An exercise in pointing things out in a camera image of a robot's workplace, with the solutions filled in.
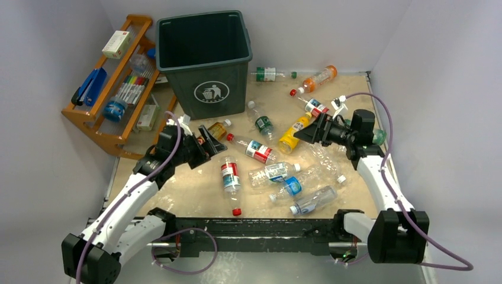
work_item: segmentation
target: wooden shelf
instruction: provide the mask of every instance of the wooden shelf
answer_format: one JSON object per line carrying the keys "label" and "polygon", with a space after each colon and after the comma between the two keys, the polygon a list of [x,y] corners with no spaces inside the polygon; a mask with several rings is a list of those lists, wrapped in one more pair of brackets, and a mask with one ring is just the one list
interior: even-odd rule
{"label": "wooden shelf", "polygon": [[[152,26],[152,22],[152,19],[148,16],[128,15],[120,30],[131,32],[132,42],[127,52],[120,59],[118,66],[108,78],[108,81],[99,94],[94,106],[92,108],[75,107],[74,104],[69,103],[68,106],[61,111],[61,113],[68,120],[75,124],[75,126],[77,126],[77,128],[86,134],[92,141],[99,145],[105,152],[113,156],[126,157],[130,159],[140,159],[144,156],[144,153],[135,153],[124,150],[124,145],[127,145],[129,135],[133,131],[133,128],[141,114],[141,110],[143,109],[159,75],[159,71],[155,69],[155,62],[152,60],[150,61],[152,66],[154,66],[154,72],[149,78],[150,80],[137,105],[134,108],[128,108],[120,122],[114,123],[105,120],[101,112],[108,100],[116,94],[126,76],[132,73],[132,70],[127,64],[131,56],[135,53],[144,54],[149,49],[155,47],[154,42],[145,37],[145,33]],[[103,67],[107,60],[108,58],[102,55],[94,68]],[[176,97],[173,96],[163,111],[166,109],[170,111],[173,110],[175,104]]]}

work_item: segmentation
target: table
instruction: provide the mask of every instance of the table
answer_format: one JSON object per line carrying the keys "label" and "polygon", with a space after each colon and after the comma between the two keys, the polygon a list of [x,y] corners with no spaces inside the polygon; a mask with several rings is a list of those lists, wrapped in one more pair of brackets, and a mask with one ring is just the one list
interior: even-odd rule
{"label": "table", "polygon": [[[322,104],[331,107],[330,101],[340,95],[348,95],[355,92],[369,92],[366,75],[346,75],[338,76],[333,82],[325,84],[322,88],[311,93]],[[289,97],[289,91],[296,88],[302,77],[296,80],[285,82],[248,82],[246,101],[254,100],[262,107],[271,119],[275,128],[282,135],[302,114],[302,108],[296,104],[296,99]],[[155,91],[163,95],[172,95],[172,90],[167,88],[163,91]],[[375,112],[373,101],[368,96],[356,96],[350,98],[346,105],[350,115],[352,111],[362,108]],[[181,106],[175,108],[176,115],[182,115]],[[201,124],[209,127],[216,121],[230,119],[232,126],[229,132],[235,135],[244,135],[266,144],[265,139],[258,133],[254,125],[249,121],[246,113],[229,115],[221,118],[191,121],[190,128],[196,130]],[[312,154],[306,150],[305,145],[298,145],[292,155],[284,155],[284,160],[290,163],[299,163],[303,169],[316,164]],[[138,216],[145,216],[146,213],[155,207],[160,207],[180,217],[231,217],[231,209],[228,205],[222,189],[220,173],[220,157],[232,155],[237,159],[239,175],[242,189],[242,216],[243,218],[292,218],[289,206],[291,202],[283,202],[274,205],[269,200],[268,195],[274,192],[274,188],[264,190],[252,189],[249,185],[247,173],[250,170],[263,167],[264,164],[253,160],[239,152],[234,145],[225,141],[228,150],[206,164],[191,170],[187,164],[176,168],[176,173],[163,188],[139,211]],[[302,218],[333,218],[333,215],[340,208],[361,209],[371,218],[376,218],[378,213],[375,208],[371,194],[368,191],[362,178],[354,171],[351,163],[344,153],[337,152],[337,146],[332,145],[327,148],[341,165],[342,173],[347,177],[347,185],[339,187],[335,185],[338,197],[330,205],[312,212]],[[126,184],[132,169],[136,164],[135,160],[121,158],[116,170],[114,182],[110,192],[110,200],[113,200]],[[319,186],[328,185],[329,182],[321,180]],[[315,188],[304,189],[306,194],[314,191]]]}

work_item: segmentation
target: red bottle cap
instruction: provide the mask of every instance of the red bottle cap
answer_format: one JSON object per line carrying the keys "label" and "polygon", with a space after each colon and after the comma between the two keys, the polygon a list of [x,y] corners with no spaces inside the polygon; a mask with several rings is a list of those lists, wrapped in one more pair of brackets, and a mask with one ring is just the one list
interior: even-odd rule
{"label": "red bottle cap", "polygon": [[242,210],[240,208],[232,210],[232,215],[239,216],[240,214],[242,214]]}

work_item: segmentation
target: white wall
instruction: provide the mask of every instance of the white wall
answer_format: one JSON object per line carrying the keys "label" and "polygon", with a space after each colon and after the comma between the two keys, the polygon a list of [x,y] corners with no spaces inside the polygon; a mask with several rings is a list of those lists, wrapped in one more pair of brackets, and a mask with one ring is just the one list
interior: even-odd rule
{"label": "white wall", "polygon": [[501,14],[500,1],[413,1],[372,74],[403,192],[429,213],[429,235],[475,266],[438,270],[442,283],[500,283]]}
{"label": "white wall", "polygon": [[0,277],[67,283],[60,244],[102,205],[113,164],[61,109],[112,33],[99,0],[0,9]]}
{"label": "white wall", "polygon": [[[114,28],[127,14],[161,18],[237,9],[249,30],[250,67],[371,70],[411,0],[101,0]],[[151,30],[148,35],[154,37]]]}

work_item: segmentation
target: dark green trash bin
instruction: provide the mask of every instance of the dark green trash bin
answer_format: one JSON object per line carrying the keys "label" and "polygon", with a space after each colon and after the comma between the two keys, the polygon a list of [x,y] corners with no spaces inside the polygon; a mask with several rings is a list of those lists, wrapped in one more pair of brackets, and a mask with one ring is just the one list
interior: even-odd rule
{"label": "dark green trash bin", "polygon": [[247,64],[252,58],[240,11],[157,22],[157,69],[193,120],[244,111]]}

